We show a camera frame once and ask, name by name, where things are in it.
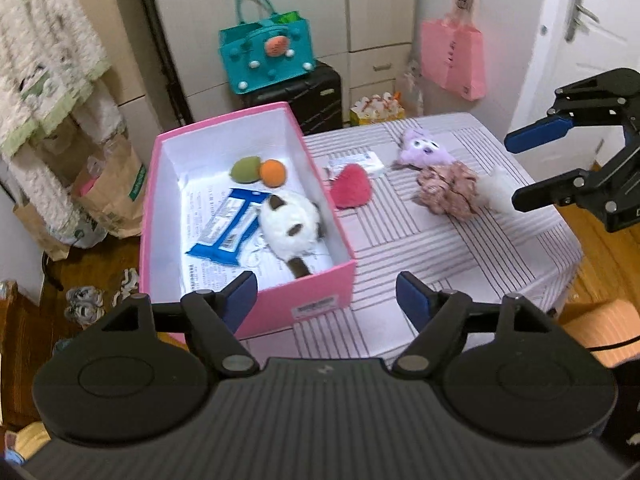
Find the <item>floral pink cloth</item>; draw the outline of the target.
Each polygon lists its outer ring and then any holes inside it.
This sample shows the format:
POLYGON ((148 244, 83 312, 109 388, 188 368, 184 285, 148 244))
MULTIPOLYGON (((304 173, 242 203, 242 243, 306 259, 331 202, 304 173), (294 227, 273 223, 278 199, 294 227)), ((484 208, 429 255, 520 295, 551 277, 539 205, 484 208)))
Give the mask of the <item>floral pink cloth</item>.
POLYGON ((416 200, 432 214, 468 220, 480 212, 477 181, 477 174, 463 162, 429 166, 416 178, 416 200))

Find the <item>purple plush toy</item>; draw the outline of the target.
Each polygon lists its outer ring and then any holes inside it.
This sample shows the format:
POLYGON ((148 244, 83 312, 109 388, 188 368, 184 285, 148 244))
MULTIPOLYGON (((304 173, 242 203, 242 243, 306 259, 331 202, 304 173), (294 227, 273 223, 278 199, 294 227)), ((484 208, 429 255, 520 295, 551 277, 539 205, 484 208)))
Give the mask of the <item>purple plush toy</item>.
POLYGON ((451 165, 456 161, 446 148, 432 139, 422 128, 409 128, 401 136, 396 158, 398 166, 425 169, 431 166, 451 165))

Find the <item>striped tablecloth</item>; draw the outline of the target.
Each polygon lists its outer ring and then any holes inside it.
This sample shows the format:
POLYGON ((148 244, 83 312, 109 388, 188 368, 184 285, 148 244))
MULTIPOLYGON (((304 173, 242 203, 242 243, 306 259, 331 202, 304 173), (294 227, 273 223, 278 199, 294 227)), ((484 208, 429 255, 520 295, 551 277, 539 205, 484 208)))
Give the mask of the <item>striped tablecloth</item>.
POLYGON ((582 248, 561 216, 547 207, 526 214, 483 209, 470 220, 436 216, 416 202, 416 172, 393 166, 401 135, 422 127, 479 176, 501 167, 519 184, 523 167, 473 116, 450 114, 314 134, 305 140, 318 169, 341 155, 374 151, 386 166, 367 206, 342 212, 357 260, 352 302, 287 330, 244 340, 259 361, 270 356, 364 358, 398 356, 416 331, 395 300, 401 271, 437 289, 461 290, 480 302, 520 292, 541 310, 560 313, 582 248))

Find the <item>blue wet wipes pack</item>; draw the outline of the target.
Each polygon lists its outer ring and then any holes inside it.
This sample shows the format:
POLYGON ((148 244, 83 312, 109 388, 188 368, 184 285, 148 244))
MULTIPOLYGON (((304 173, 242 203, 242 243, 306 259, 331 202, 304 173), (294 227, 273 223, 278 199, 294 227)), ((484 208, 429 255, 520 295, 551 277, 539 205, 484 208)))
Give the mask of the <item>blue wet wipes pack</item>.
POLYGON ((262 203, 270 193, 232 188, 186 252, 224 266, 239 266, 243 245, 256 233, 262 203))

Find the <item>brown paper bag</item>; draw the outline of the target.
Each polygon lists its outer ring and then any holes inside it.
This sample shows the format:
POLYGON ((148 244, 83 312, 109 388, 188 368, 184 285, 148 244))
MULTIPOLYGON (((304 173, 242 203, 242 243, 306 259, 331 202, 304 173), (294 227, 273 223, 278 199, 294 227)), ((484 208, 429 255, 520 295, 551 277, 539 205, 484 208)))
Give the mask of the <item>brown paper bag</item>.
POLYGON ((87 157, 72 196, 111 236, 139 236, 147 175, 128 138, 119 134, 87 157))

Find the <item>white brown plush cat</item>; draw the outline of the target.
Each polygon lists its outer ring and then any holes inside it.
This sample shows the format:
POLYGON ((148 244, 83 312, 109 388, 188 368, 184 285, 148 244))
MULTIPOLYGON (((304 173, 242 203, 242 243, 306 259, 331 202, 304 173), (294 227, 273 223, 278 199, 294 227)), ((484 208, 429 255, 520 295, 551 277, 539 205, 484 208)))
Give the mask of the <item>white brown plush cat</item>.
POLYGON ((323 233, 318 206, 298 193, 275 192, 262 202, 258 221, 270 250, 294 278, 309 276, 304 257, 314 251, 323 233))

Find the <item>teal felt tote bag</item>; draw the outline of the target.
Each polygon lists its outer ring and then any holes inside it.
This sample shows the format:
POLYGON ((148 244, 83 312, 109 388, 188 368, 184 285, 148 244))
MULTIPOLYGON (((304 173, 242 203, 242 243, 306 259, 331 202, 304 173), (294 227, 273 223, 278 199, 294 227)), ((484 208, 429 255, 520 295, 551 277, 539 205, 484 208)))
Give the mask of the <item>teal felt tote bag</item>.
POLYGON ((303 76, 316 68, 311 30, 297 11, 279 13, 259 0, 268 16, 247 21, 234 0, 238 24, 218 32, 219 54, 228 84, 238 96, 303 76))

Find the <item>white tissue pack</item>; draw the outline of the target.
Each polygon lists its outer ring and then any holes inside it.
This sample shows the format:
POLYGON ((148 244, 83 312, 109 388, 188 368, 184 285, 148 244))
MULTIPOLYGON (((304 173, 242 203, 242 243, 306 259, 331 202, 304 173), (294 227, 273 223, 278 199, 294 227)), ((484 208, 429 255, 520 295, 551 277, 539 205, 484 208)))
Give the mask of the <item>white tissue pack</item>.
POLYGON ((360 166, 370 177, 377 177, 386 170, 382 160, 374 151, 366 151, 330 159, 326 163, 326 173, 331 180, 334 180, 349 165, 360 166))

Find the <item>white fluffy plush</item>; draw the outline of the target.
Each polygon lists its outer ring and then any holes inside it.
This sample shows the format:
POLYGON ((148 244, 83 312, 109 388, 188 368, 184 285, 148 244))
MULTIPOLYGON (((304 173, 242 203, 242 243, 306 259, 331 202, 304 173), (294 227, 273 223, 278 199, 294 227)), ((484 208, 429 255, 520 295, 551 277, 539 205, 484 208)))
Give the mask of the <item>white fluffy plush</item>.
POLYGON ((497 214, 517 214, 512 204, 512 196, 518 184, 501 166, 496 165, 489 174, 479 177, 476 194, 480 204, 497 214))

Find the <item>pink cardboard box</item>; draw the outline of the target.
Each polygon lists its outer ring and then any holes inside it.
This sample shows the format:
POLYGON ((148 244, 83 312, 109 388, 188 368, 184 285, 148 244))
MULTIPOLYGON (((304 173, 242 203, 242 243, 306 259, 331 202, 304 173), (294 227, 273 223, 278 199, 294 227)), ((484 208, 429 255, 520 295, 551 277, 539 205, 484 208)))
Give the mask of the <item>pink cardboard box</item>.
POLYGON ((221 290, 242 272, 257 280, 247 312, 224 322, 240 338, 287 330, 352 302, 356 261, 292 110, 283 102, 246 108, 159 136, 143 209, 140 289, 155 302, 198 289, 221 290), (256 156, 285 166, 284 185, 235 182, 231 169, 256 156), (269 195, 279 239, 259 223, 269 195))

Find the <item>pink fluffy heart plush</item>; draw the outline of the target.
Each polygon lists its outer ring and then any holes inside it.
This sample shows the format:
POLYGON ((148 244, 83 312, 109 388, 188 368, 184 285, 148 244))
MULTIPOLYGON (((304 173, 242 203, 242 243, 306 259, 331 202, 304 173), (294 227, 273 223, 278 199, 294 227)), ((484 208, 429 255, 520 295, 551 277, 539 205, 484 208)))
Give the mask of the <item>pink fluffy heart plush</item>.
POLYGON ((370 202, 372 186, 360 165, 349 164, 332 181, 330 194, 337 209, 357 208, 370 202))

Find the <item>white paper sheet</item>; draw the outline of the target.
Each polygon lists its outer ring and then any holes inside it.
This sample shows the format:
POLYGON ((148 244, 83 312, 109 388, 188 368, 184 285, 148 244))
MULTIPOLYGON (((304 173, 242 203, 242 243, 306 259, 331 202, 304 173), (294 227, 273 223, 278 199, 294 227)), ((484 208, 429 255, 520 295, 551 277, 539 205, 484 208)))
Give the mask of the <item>white paper sheet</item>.
POLYGON ((232 188, 268 191, 268 188, 261 183, 239 184, 222 174, 212 178, 187 180, 181 188, 182 292, 194 292, 194 290, 206 288, 221 290, 242 271, 253 271, 256 274, 259 290, 294 280, 285 262, 277 258, 266 244, 261 229, 241 245, 239 266, 226 266, 188 255, 188 251, 198 241, 201 230, 232 188))

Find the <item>orange plush ball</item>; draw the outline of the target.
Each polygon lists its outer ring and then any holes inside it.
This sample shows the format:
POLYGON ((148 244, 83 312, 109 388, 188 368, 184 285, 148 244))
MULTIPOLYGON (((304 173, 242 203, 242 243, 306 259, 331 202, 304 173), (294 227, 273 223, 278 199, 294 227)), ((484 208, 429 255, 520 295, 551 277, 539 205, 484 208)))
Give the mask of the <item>orange plush ball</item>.
POLYGON ((288 178, 285 164, 277 159, 267 159, 260 164, 259 177, 268 188, 280 188, 288 178))

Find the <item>cream knitted sweater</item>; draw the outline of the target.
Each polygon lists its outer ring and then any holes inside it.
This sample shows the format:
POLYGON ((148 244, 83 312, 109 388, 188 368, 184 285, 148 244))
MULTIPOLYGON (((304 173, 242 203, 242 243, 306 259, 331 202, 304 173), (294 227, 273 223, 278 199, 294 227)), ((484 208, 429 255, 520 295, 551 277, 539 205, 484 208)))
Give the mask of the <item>cream knitted sweater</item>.
POLYGON ((80 131, 103 146, 126 130, 102 78, 111 63, 78 0, 1 0, 1 159, 47 231, 90 248, 106 232, 38 146, 80 131))

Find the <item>white wardrobe cabinet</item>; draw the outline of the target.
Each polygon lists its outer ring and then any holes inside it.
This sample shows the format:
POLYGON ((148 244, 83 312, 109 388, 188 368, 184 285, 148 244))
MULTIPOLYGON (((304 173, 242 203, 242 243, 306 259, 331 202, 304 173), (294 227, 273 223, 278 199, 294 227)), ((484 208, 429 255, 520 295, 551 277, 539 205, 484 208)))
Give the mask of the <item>white wardrobe cabinet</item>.
POLYGON ((254 72, 259 62, 310 63, 299 52, 304 39, 314 60, 341 77, 342 107, 395 90, 408 61, 414 0, 154 0, 179 88, 194 120, 241 106, 246 81, 232 82, 220 55, 220 34, 245 25, 262 39, 245 41, 229 58, 254 72))

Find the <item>pink paper bag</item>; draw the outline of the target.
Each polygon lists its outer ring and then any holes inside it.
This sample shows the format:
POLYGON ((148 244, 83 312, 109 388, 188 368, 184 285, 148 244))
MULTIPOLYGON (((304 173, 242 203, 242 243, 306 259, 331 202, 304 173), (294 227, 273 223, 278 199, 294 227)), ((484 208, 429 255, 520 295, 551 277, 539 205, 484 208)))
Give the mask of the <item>pink paper bag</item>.
POLYGON ((451 0, 450 11, 420 27, 421 75, 470 102, 486 96, 484 37, 474 24, 480 0, 451 0))

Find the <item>yellow snack box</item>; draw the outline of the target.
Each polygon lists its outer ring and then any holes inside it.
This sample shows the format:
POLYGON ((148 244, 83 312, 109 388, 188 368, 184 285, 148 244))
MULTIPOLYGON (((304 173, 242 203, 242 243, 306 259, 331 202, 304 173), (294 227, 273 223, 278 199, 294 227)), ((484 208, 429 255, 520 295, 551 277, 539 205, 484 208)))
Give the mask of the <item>yellow snack box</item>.
POLYGON ((400 93, 385 92, 358 100, 349 111, 349 123, 353 127, 391 122, 404 119, 406 111, 399 102, 400 93))

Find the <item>black suitcase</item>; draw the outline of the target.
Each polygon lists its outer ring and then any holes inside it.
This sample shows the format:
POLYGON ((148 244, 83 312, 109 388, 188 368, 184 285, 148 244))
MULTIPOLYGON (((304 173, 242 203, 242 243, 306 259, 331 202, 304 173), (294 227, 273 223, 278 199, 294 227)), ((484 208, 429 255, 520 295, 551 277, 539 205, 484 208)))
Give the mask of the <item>black suitcase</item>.
POLYGON ((241 101, 244 107, 287 102, 304 136, 343 127, 341 76, 321 61, 312 73, 244 94, 241 101))

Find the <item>green plush ball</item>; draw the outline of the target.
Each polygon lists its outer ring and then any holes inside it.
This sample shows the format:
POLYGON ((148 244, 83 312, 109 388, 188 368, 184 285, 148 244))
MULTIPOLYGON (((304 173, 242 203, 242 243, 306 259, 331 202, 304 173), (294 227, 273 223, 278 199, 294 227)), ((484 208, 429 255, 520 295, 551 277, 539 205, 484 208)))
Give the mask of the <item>green plush ball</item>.
POLYGON ((260 180, 262 160, 259 156, 246 156, 239 159, 231 168, 231 179, 239 184, 252 184, 260 180))

